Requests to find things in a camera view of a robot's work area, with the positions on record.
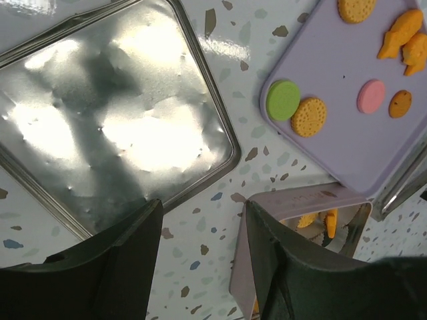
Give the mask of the silver tin lid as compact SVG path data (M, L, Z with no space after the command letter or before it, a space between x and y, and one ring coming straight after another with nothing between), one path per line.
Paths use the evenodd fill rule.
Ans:
M1 165L80 239L171 211L240 155L179 1L117 1L1 56Z

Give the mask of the metal serving tongs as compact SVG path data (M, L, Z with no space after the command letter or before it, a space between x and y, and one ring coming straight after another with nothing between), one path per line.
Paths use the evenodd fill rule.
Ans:
M384 220L426 185L426 134L405 158L373 204L372 218Z

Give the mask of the square cookie tin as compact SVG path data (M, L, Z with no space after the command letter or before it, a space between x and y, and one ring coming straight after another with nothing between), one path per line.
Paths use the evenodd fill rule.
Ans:
M371 202L338 183L266 191L249 200L309 241L347 257L354 255L372 211ZM258 314L245 209L238 231L230 293L243 319Z

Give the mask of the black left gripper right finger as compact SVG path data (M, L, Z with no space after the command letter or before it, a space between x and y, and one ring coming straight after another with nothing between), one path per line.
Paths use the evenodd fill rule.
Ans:
M345 257L253 201L246 203L246 226L261 319L426 318L426 258Z

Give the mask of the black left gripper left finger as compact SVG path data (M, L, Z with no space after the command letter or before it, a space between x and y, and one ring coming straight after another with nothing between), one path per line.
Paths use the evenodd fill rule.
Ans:
M163 205L149 201L42 264L1 270L2 319L145 319Z

